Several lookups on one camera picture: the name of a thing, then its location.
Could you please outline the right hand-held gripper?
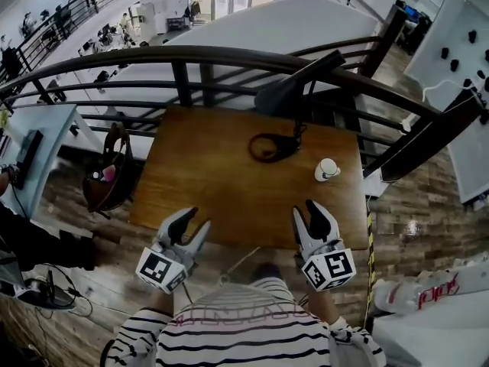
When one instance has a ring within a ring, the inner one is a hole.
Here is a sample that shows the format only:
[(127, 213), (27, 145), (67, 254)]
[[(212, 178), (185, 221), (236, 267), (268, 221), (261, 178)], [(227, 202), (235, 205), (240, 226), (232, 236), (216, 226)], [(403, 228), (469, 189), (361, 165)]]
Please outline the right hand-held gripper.
[[(309, 226), (301, 209), (292, 209), (295, 240), (300, 247), (304, 263), (300, 267), (308, 284), (316, 292), (329, 291), (342, 286), (356, 275), (351, 249), (340, 237), (336, 219), (321, 204), (306, 200), (310, 214)], [(311, 238), (321, 240), (321, 246), (311, 247)]]

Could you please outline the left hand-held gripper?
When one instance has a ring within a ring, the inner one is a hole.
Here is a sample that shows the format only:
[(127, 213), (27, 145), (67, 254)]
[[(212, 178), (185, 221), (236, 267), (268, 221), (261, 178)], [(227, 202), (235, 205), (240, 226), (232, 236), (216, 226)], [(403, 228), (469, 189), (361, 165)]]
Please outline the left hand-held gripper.
[(202, 248), (211, 229), (207, 219), (183, 245), (182, 238), (197, 207), (181, 209), (168, 216), (157, 231), (157, 241), (145, 248), (136, 268), (136, 275), (165, 294), (172, 294), (193, 272), (195, 256)]

